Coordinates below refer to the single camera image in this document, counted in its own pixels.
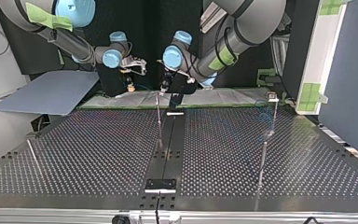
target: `robot end effector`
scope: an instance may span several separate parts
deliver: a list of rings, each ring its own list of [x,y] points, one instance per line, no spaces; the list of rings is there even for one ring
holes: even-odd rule
[[[132,43],[123,32],[113,32],[109,38],[111,45],[107,47],[91,46],[85,39],[69,30],[53,29],[45,25],[30,22],[26,4],[32,4],[53,16],[64,16],[71,19],[74,27],[89,25],[95,14],[94,0],[0,0],[0,8],[5,15],[21,29],[44,37],[49,43],[72,54],[77,63],[103,63],[109,68],[124,69],[144,76],[146,61],[130,56]],[[141,73],[131,70],[140,66]]]

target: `blue joint cap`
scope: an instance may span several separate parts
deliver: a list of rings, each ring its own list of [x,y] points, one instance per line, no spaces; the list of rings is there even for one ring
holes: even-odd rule
[[[109,38],[110,38],[110,42],[127,41],[127,36],[122,31],[113,32],[112,34],[110,34]]]
[[[182,64],[183,54],[176,46],[168,46],[162,56],[162,61],[167,67],[177,69]]]
[[[120,66],[121,60],[121,53],[116,49],[109,49],[103,54],[103,64],[106,67],[117,68]]]
[[[57,0],[56,16],[68,17],[74,27],[88,26],[95,15],[94,0]]]
[[[185,31],[176,31],[175,36],[173,37],[185,44],[191,45],[191,41],[193,40],[193,36]]]

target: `black backdrop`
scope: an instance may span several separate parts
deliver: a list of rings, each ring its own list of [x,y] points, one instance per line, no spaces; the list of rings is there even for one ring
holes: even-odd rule
[[[132,55],[147,60],[147,75],[135,75],[138,85],[150,89],[158,87],[162,67],[156,59],[171,43],[176,30],[186,30],[193,35],[192,51],[198,52],[200,42],[200,15],[202,0],[96,0],[96,15],[84,28],[91,45],[109,45],[109,35],[124,31],[133,43]],[[115,96],[126,91],[117,69],[97,65],[103,91]]]

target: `green tape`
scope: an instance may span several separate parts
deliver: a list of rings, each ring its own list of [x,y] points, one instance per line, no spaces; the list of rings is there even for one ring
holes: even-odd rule
[[[229,52],[227,47],[224,47],[222,49],[222,51],[220,51],[219,53],[220,55],[220,59],[222,59],[223,63],[225,63],[226,65],[232,65],[234,64],[234,56]],[[219,59],[216,57],[210,64],[209,64],[209,68],[215,70],[215,71],[219,71],[220,69],[224,68],[225,66],[220,63]]]
[[[47,26],[50,29],[62,28],[72,32],[73,26],[71,19],[67,17],[54,16],[46,12],[40,7],[37,7],[31,3],[25,4],[27,7],[28,19],[31,22],[39,23]]]
[[[267,76],[267,77],[275,77],[276,71],[275,68],[270,69],[258,69],[257,70],[257,86],[274,86],[273,83],[266,83],[264,80],[261,80],[261,76]]]
[[[339,10],[343,4],[342,0],[323,0],[319,15],[338,15]]]
[[[300,96],[300,103],[298,105],[299,111],[315,111],[319,103],[319,83],[304,83]]]

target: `black metal bracket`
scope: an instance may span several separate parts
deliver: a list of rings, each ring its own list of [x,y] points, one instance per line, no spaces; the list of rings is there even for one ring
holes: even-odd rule
[[[176,193],[175,179],[148,179],[146,182],[145,193]]]

